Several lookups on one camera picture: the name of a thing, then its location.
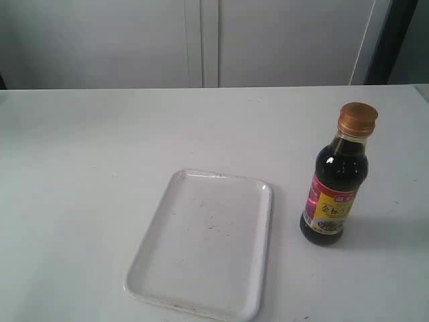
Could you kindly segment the dark soy sauce bottle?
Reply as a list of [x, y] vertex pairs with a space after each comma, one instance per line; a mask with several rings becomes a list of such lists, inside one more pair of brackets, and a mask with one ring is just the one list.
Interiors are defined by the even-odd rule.
[[300, 230], [311, 243], [329, 246], [342, 237], [345, 221], [368, 175], [365, 148], [377, 118], [377, 110], [366, 103], [347, 103], [341, 108], [335, 137], [316, 157], [300, 217]]

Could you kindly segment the white rectangular plastic tray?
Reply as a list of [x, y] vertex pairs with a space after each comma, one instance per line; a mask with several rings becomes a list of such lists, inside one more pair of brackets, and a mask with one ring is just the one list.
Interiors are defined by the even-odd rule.
[[143, 303], [215, 321], [250, 321], [262, 298], [273, 191], [267, 182], [175, 172], [124, 289]]

